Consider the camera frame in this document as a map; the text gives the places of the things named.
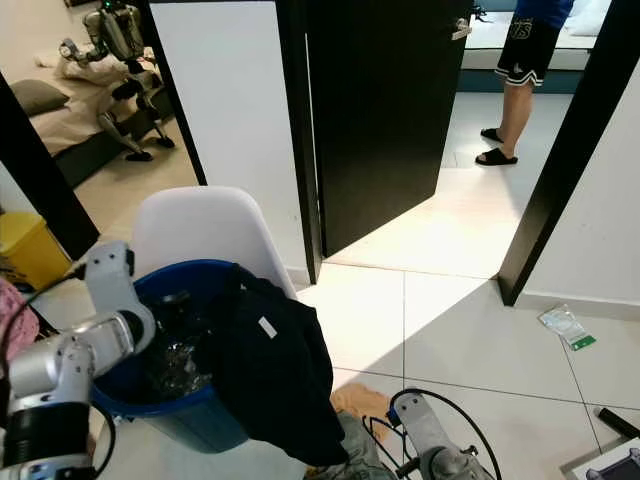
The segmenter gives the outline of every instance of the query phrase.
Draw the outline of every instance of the robot leg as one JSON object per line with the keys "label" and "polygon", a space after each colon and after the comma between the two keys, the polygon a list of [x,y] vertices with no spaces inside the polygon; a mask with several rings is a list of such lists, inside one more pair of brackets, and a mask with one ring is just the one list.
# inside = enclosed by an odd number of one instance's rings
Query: robot leg
{"label": "robot leg", "polygon": [[111,111],[116,102],[127,100],[136,95],[139,91],[140,85],[131,81],[126,81],[125,83],[113,88],[111,95],[99,106],[98,124],[105,132],[133,152],[132,154],[127,155],[127,160],[133,162],[148,162],[151,160],[151,154],[140,148],[140,145],[133,140],[131,133],[126,131]]}
{"label": "robot leg", "polygon": [[151,92],[146,91],[142,92],[137,99],[138,108],[145,112],[149,118],[153,122],[153,128],[156,132],[158,132],[159,138],[156,139],[158,145],[165,148],[173,148],[175,147],[175,143],[173,140],[169,138],[167,132],[162,126],[162,118],[160,118],[160,112],[151,102]]}
{"label": "robot leg", "polygon": [[152,160],[151,154],[142,150],[140,145],[131,138],[130,133],[123,131],[121,125],[116,121],[115,116],[111,112],[99,114],[98,124],[114,139],[133,151],[133,153],[127,155],[127,160],[132,162],[148,162]]}

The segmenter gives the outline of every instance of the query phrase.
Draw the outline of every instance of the beige cloth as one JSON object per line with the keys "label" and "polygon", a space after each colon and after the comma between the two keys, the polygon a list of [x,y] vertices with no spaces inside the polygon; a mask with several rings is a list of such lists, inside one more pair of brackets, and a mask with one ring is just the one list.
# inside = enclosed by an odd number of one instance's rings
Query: beige cloth
{"label": "beige cloth", "polygon": [[[331,405],[337,413],[349,412],[358,419],[366,415],[386,421],[389,401],[386,395],[369,390],[361,383],[348,383],[331,394]],[[385,426],[373,424],[373,434],[379,441],[383,441],[387,433]]]}

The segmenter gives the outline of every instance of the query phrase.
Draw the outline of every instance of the door frame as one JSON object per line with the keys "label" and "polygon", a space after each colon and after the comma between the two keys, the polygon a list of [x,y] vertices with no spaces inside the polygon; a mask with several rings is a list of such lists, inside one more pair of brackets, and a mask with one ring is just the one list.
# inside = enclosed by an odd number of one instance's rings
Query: door frame
{"label": "door frame", "polygon": [[96,242],[100,233],[1,73],[0,104],[4,107],[3,115],[10,119],[4,122],[0,161],[46,220],[49,230],[67,255],[78,260]]}
{"label": "door frame", "polygon": [[498,272],[505,305],[515,305],[627,88],[640,58],[640,45],[629,42],[626,25],[629,18],[639,15],[638,2],[611,2],[584,75]]}
{"label": "door frame", "polygon": [[272,2],[276,6],[278,33],[280,36],[280,52],[284,73],[289,125],[293,144],[293,158],[300,203],[300,219],[306,257],[307,270],[311,283],[315,284],[320,275],[322,265],[322,240],[320,230],[320,210],[318,189],[316,187],[316,163],[313,145],[313,124],[311,119],[311,95],[309,91],[309,75],[307,68],[307,17],[306,0],[141,0],[139,7],[143,15],[149,19],[152,30],[151,45],[156,52],[156,59],[174,105],[180,105],[181,115],[176,113],[180,130],[188,130],[187,120],[180,104],[178,92],[171,77],[171,69],[167,62],[162,43],[153,20],[151,4],[163,3],[223,3],[223,2]]}

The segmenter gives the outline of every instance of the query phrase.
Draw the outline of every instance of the open door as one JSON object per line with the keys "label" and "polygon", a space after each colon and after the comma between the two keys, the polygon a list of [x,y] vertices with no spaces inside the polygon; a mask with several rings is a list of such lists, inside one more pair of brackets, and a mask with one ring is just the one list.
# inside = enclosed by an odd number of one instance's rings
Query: open door
{"label": "open door", "polygon": [[309,0],[326,256],[435,192],[472,0]]}

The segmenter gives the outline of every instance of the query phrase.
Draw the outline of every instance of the black shorts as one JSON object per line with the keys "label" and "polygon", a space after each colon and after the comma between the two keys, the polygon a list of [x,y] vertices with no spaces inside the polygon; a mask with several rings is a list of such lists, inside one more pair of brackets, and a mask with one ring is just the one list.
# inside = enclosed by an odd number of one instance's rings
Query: black shorts
{"label": "black shorts", "polygon": [[531,81],[539,87],[549,68],[560,29],[536,20],[514,16],[496,73],[508,85],[525,85]]}

